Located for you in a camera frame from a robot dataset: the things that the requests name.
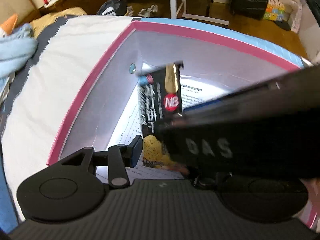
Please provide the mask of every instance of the yellow cloth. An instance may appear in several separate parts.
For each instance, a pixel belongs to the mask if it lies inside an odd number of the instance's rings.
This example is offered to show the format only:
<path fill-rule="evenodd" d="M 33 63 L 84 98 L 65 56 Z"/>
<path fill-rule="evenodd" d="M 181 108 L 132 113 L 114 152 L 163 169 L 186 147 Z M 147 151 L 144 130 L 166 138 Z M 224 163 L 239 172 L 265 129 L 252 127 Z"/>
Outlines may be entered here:
<path fill-rule="evenodd" d="M 48 13 L 39 19 L 33 20 L 30 24 L 34 31 L 34 37 L 38 37 L 41 31 L 50 24 L 53 24 L 58 17 L 65 15 L 87 15 L 80 7 L 69 8 L 57 13 Z"/>

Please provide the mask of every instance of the orange cone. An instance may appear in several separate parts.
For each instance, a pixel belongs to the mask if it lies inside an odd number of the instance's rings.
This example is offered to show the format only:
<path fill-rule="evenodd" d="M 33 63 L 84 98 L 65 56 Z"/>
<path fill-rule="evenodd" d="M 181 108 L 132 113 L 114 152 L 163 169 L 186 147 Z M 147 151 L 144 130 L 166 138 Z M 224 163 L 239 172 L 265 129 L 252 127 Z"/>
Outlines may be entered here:
<path fill-rule="evenodd" d="M 0 25 L 0 28 L 2 28 L 7 35 L 10 35 L 12 33 L 12 30 L 16 26 L 18 20 L 18 14 L 12 15 L 9 19 L 7 19 L 4 23 Z"/>

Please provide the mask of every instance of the red circle logo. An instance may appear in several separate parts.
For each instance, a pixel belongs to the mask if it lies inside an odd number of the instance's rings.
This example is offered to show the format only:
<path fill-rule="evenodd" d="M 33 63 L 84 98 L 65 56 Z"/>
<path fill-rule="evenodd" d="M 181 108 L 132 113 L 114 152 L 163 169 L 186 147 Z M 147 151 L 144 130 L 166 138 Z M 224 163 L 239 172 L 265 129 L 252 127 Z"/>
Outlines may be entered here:
<path fill-rule="evenodd" d="M 163 104 L 164 104 L 164 108 L 167 110 L 167 111 L 174 111 L 178 108 L 178 105 L 179 105 L 179 98 L 177 97 L 176 94 L 167 94 L 165 97 L 164 97 L 164 101 L 163 101 Z"/>

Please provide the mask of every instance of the round hole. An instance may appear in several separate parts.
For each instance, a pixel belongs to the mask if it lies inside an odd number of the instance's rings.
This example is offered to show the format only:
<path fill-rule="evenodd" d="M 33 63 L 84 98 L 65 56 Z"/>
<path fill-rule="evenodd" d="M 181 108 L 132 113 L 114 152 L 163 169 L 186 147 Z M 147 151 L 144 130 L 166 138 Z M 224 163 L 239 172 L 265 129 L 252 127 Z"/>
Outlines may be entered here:
<path fill-rule="evenodd" d="M 136 71 L 136 65 L 135 63 L 132 63 L 129 68 L 129 73 L 133 74 L 135 71 Z"/>

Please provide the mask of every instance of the white plastic bag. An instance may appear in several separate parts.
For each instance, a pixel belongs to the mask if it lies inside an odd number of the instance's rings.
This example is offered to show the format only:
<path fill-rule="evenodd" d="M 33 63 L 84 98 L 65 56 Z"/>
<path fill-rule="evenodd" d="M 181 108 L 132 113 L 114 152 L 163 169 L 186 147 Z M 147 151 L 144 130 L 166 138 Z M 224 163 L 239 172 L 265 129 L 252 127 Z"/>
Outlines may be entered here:
<path fill-rule="evenodd" d="M 302 4 L 300 2 L 297 3 L 292 1 L 290 3 L 290 6 L 293 11 L 290 14 L 288 24 L 291 27 L 291 31 L 293 31 L 294 33 L 298 33 L 302 16 Z"/>

